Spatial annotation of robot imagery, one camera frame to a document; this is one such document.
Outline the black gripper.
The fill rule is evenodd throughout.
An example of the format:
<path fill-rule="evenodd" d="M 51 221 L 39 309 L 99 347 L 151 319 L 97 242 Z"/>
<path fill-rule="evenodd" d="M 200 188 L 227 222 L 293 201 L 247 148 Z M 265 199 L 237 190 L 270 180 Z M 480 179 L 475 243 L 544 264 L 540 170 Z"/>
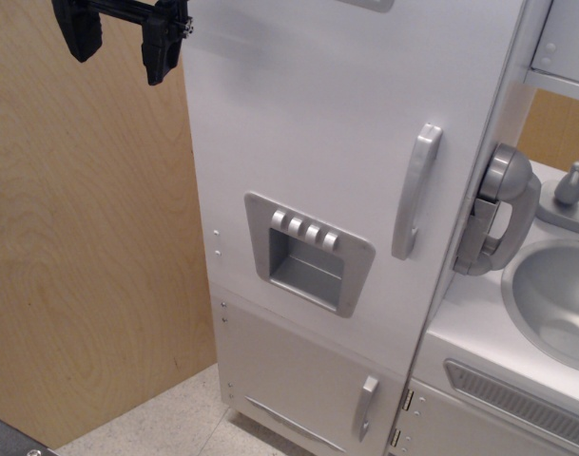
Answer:
<path fill-rule="evenodd" d="M 177 66 L 180 29 L 192 29 L 193 22 L 186 1 L 53 1 L 52 6 L 69 52 L 80 63 L 102 46 L 101 14 L 142 24 L 142 57 L 150 86 L 160 84 Z"/>

